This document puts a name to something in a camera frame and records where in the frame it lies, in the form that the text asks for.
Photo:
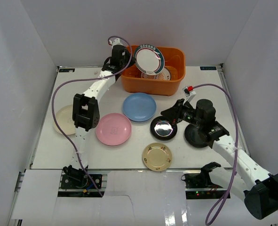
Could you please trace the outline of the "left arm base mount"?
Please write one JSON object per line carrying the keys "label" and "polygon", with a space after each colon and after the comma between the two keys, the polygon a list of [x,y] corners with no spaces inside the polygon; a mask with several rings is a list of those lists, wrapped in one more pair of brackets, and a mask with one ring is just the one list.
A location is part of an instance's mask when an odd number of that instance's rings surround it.
{"label": "left arm base mount", "polygon": [[95,189],[94,184],[82,169],[63,167],[61,189]]}

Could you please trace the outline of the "glossy black plate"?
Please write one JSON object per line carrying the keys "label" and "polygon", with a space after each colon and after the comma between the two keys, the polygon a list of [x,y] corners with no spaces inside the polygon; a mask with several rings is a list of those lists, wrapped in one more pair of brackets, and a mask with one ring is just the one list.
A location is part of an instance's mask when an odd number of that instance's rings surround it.
{"label": "glossy black plate", "polygon": [[154,118],[150,123],[150,132],[158,140],[168,141],[177,134],[177,125],[163,116]]}

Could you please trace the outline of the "white plate orange sunburst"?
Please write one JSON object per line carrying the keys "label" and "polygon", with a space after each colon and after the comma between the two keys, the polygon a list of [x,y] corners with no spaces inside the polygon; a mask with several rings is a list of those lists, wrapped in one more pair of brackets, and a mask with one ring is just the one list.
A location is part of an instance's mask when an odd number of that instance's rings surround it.
{"label": "white plate orange sunburst", "polygon": [[156,75],[148,75],[145,73],[141,73],[141,78],[144,79],[154,79],[154,80],[164,80],[164,81],[170,81],[172,78],[171,72],[167,67],[164,67],[164,69]]}

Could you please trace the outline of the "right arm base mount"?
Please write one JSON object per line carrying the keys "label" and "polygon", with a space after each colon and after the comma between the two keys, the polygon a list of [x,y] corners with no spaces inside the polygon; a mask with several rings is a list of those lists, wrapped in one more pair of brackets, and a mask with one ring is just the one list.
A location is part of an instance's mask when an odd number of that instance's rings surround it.
{"label": "right arm base mount", "polygon": [[206,164],[200,169],[200,173],[192,175],[190,173],[183,174],[181,180],[186,183],[186,188],[212,188],[218,187],[218,185],[212,183],[209,173],[214,169],[221,167],[216,162]]}

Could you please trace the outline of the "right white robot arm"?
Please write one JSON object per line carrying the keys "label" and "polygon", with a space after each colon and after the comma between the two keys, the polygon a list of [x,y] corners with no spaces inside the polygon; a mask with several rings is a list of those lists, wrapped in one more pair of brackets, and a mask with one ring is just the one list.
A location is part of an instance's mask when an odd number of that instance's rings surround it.
{"label": "right white robot arm", "polygon": [[215,113],[210,100],[201,99],[192,107],[179,99],[161,115],[173,124],[185,121],[198,128],[200,139],[237,172],[231,192],[244,202],[253,217],[264,219],[278,210],[278,174],[271,174],[245,151],[237,149],[228,130],[216,121]]}

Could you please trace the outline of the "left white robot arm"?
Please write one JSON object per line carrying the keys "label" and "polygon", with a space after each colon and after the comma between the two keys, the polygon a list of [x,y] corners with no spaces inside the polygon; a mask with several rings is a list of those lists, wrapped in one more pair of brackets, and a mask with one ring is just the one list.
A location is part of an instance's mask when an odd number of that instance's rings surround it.
{"label": "left white robot arm", "polygon": [[106,91],[120,77],[122,71],[133,65],[132,55],[122,44],[112,47],[111,57],[105,61],[98,80],[95,81],[82,94],[76,94],[73,98],[72,119],[76,127],[75,146],[76,153],[73,155],[71,166],[76,169],[87,167],[87,154],[85,145],[92,129],[100,120],[99,102]]}

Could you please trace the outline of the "white plate dark green rim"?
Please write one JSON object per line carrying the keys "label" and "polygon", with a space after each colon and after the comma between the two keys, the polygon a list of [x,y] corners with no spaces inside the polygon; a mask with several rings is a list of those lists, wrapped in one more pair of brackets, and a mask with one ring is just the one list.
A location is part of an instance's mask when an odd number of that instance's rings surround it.
{"label": "white plate dark green rim", "polygon": [[136,67],[144,74],[157,75],[165,66],[162,52],[151,44],[141,44],[134,51]]}

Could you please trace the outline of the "cream bear plate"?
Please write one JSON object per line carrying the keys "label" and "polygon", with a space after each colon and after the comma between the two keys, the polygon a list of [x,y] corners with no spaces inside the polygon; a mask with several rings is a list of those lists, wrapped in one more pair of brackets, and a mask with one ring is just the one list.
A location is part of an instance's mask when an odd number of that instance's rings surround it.
{"label": "cream bear plate", "polygon": [[66,135],[73,135],[76,132],[76,128],[74,125],[74,121],[72,119],[72,111],[73,111],[73,105],[67,105],[63,108],[61,108],[56,113],[56,121],[62,131]]}

